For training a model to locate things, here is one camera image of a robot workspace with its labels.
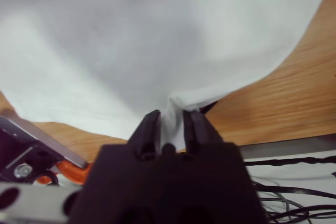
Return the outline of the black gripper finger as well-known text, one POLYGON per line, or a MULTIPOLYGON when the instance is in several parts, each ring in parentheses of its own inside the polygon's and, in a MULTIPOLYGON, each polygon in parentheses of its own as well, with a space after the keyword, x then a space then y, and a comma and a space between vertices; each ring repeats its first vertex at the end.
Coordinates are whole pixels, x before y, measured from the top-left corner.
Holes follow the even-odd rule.
POLYGON ((160 153, 161 112, 154 110, 148 113, 135 129, 128 145, 133 149, 136 159, 150 161, 160 153))
POLYGON ((200 111, 183 111, 183 126, 185 148, 188 154, 197 154, 205 145, 224 143, 220 134, 200 111))

